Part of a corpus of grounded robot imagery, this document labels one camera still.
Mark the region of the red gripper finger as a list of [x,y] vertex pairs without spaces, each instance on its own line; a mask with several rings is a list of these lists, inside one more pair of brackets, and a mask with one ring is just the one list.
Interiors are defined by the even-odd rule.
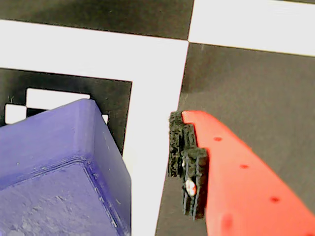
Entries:
[[210,236],[312,236],[315,216],[237,135],[202,111],[169,117],[168,175]]

